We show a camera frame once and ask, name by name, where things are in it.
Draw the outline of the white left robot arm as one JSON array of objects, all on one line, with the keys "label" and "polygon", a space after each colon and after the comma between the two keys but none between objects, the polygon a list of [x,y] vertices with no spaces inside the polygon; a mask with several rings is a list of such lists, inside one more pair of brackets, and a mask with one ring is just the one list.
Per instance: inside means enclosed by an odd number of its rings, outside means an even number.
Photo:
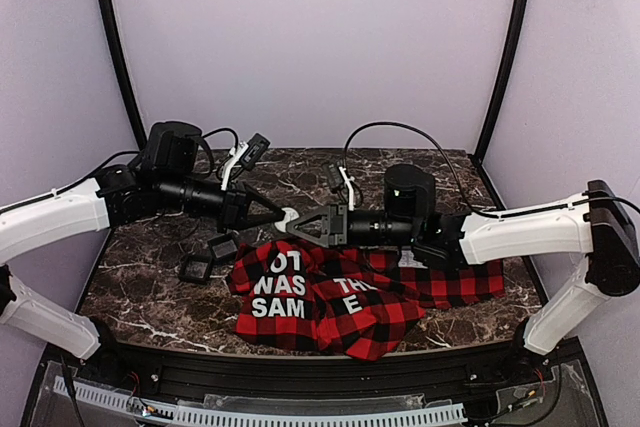
[{"label": "white left robot arm", "polygon": [[[154,124],[147,142],[108,157],[80,179],[1,209],[1,322],[82,361],[116,349],[109,328],[29,286],[12,263],[91,232],[113,230],[167,211],[214,221],[217,231],[243,231],[283,219],[284,211],[238,180],[270,146],[254,134],[236,139],[220,168],[208,134],[182,121]],[[209,158],[197,171],[198,154]]]}]

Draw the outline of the black vertical frame post right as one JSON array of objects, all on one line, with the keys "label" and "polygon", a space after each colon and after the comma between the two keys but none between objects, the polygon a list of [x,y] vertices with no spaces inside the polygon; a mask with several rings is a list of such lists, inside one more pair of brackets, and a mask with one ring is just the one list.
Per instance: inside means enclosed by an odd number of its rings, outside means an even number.
[{"label": "black vertical frame post right", "polygon": [[512,2],[509,23],[494,87],[492,89],[480,136],[473,154],[474,158],[480,165],[484,163],[488,153],[506,95],[507,87],[509,85],[526,14],[527,2],[528,0],[513,0]]}]

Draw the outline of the small black box lid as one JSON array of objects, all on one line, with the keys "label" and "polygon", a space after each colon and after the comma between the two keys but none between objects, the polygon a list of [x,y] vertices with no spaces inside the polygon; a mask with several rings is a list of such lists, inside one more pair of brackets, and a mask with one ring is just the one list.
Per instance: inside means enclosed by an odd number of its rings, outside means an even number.
[{"label": "small black box lid", "polygon": [[217,233],[207,241],[207,246],[215,265],[233,261],[238,252],[238,242],[232,232]]}]

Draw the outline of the red black plaid shirt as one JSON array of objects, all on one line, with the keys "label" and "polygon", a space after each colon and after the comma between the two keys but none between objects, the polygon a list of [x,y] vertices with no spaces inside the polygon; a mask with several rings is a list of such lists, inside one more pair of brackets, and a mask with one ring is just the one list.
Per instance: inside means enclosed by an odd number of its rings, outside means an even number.
[{"label": "red black plaid shirt", "polygon": [[226,277],[251,344],[375,361],[431,309],[504,296],[503,263],[460,271],[403,266],[397,250],[329,249],[298,239],[240,247]]}]

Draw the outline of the black front frame rail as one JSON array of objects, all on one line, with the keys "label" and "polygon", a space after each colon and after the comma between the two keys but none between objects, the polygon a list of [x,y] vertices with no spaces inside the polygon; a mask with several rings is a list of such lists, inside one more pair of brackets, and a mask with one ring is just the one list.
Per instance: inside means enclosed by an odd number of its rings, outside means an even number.
[{"label": "black front frame rail", "polygon": [[337,398],[469,394],[471,375],[506,355],[506,342],[389,354],[375,362],[344,356],[259,356],[167,350],[124,344],[142,391],[157,398]]}]

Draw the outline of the black vertical frame post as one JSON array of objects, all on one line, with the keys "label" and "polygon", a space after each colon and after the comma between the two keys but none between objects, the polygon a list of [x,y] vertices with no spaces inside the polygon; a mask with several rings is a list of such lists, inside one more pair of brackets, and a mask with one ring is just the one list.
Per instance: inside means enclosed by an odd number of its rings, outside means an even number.
[{"label": "black vertical frame post", "polygon": [[142,150],[147,143],[147,134],[137,104],[132,80],[129,74],[124,48],[116,19],[113,0],[97,0],[113,71],[116,77],[126,118],[136,146]]},{"label": "black vertical frame post", "polygon": [[494,87],[492,89],[480,136],[473,154],[474,158],[480,165],[484,163],[488,153],[506,95],[507,87],[509,85],[526,14],[527,2],[528,0],[513,0],[512,2],[509,23]]}]

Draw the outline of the black vertical frame post left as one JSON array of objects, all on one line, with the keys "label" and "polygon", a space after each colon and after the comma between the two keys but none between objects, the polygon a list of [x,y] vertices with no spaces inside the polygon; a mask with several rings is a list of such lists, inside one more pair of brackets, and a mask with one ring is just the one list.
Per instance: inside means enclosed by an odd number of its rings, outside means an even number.
[{"label": "black vertical frame post left", "polygon": [[132,80],[129,74],[124,48],[116,19],[113,0],[97,0],[113,71],[116,77],[126,118],[136,146],[142,150],[147,143],[147,134],[137,104]]}]

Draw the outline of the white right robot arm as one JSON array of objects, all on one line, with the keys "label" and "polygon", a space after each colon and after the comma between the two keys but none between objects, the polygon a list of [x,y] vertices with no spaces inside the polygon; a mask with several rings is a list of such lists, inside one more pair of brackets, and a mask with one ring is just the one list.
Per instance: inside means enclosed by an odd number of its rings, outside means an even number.
[{"label": "white right robot arm", "polygon": [[389,167],[383,207],[358,210],[354,200],[287,219],[283,231],[329,248],[407,247],[428,268],[459,272],[511,257],[578,253],[574,273],[513,338],[510,357],[533,365],[598,306],[639,286],[639,247],[627,200],[602,180],[583,193],[538,206],[440,214],[435,178],[410,164]]}]

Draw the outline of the small black open box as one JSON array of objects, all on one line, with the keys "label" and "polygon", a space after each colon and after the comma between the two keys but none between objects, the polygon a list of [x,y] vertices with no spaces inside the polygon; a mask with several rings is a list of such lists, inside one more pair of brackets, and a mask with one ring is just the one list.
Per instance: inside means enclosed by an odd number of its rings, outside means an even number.
[{"label": "small black open box", "polygon": [[206,285],[211,276],[212,261],[211,257],[205,255],[186,255],[181,261],[177,277],[181,282]]}]

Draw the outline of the round silver brooch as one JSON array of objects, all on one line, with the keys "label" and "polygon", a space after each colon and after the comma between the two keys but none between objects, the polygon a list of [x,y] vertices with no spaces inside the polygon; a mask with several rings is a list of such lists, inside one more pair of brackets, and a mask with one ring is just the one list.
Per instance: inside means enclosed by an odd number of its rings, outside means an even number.
[{"label": "round silver brooch", "polygon": [[299,218],[299,213],[296,209],[292,207],[283,207],[283,218],[274,223],[274,227],[279,231],[284,233],[286,231],[286,226],[289,222],[294,221]]}]

